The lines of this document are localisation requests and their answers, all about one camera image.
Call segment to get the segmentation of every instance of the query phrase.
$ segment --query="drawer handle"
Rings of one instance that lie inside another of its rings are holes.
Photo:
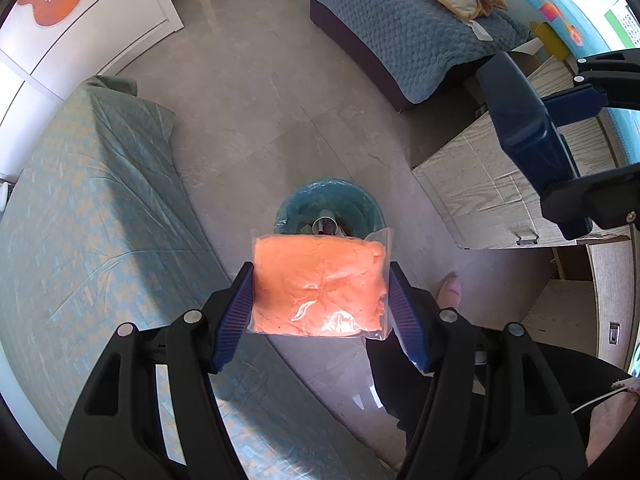
[[[540,235],[536,234],[535,238],[529,238],[527,240],[525,240],[523,237],[521,237],[520,235],[516,235],[518,237],[518,239],[516,240],[516,245],[518,245],[519,247],[526,247],[529,245],[537,245],[538,244],[538,240],[540,240]]]
[[[617,345],[620,341],[620,323],[609,323],[609,344]]]

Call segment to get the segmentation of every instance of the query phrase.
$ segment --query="blue bedspread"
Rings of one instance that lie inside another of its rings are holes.
[[[436,0],[317,0],[378,57],[412,103],[427,99],[451,67],[511,50],[527,27],[495,10],[477,21],[494,38],[479,41],[471,28]]]
[[[58,440],[120,323],[166,325],[229,284],[172,165],[174,114],[132,94],[119,78],[81,85],[40,137],[0,222],[0,340]],[[211,381],[250,479],[390,478],[264,336],[246,334]],[[166,380],[159,400],[180,460]]]

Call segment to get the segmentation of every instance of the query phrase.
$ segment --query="black pants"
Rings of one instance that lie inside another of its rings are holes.
[[[485,329],[489,336],[497,331]],[[629,377],[627,373],[588,354],[539,343],[569,405],[577,408],[588,400],[611,391],[611,385]],[[406,435],[409,447],[418,425],[429,391],[431,378],[422,375],[406,357],[395,333],[384,341],[367,339],[367,355],[373,381],[386,412],[398,419],[398,428]],[[472,413],[482,407],[482,396],[474,396]],[[585,446],[589,439],[589,423],[593,406],[575,414]]]

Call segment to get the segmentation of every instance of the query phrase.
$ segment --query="blue gripper pad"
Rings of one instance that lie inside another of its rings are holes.
[[[231,298],[216,329],[211,363],[220,371],[231,362],[242,334],[246,332],[254,307],[254,266],[245,263],[229,288]]]
[[[397,262],[389,272],[389,310],[402,350],[418,370],[428,372],[431,359],[427,346],[428,327],[412,307],[411,286]]]
[[[538,194],[580,176],[545,104],[507,53],[477,76],[500,146]]]

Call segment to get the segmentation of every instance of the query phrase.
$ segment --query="ziplock bag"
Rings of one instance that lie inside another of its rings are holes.
[[[364,240],[329,235],[254,237],[249,332],[385,339],[390,331],[389,228]]]

